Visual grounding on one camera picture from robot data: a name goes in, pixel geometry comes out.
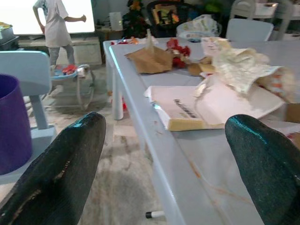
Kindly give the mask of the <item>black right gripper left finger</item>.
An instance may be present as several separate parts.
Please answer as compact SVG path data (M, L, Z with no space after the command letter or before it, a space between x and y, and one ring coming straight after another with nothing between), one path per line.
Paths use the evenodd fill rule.
M106 120L90 112L65 127L0 203L3 225L76 225L94 181Z

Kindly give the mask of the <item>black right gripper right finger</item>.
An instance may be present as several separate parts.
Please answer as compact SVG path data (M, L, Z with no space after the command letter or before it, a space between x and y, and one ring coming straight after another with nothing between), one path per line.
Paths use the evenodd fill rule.
M300 150L281 132L245 114L227 120L225 136L263 223L298 225Z

